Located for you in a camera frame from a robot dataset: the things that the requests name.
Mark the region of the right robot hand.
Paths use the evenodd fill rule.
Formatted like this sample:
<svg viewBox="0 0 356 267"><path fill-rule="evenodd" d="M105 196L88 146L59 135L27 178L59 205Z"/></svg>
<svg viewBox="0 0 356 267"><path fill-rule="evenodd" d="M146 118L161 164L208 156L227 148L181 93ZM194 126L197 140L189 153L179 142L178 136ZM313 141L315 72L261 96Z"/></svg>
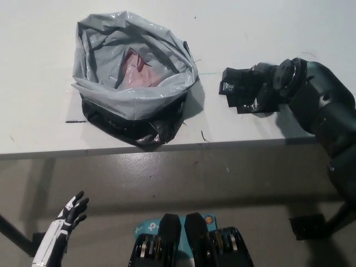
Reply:
<svg viewBox="0 0 356 267"><path fill-rule="evenodd" d="M252 113L269 112L272 105L278 103L279 94L273 88L277 67L278 65L260 62L250 69L257 79L254 100L249 107Z"/></svg>

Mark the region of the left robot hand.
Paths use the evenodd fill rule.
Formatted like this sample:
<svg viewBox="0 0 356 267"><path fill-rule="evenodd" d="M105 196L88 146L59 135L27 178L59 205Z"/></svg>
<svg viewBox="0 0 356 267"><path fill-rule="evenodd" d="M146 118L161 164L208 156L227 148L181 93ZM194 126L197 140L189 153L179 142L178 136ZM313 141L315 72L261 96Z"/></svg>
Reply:
<svg viewBox="0 0 356 267"><path fill-rule="evenodd" d="M32 266L61 266L73 230L87 217L84 212L89 198L83 196L84 192L80 191L72 197L51 222L33 258Z"/></svg>

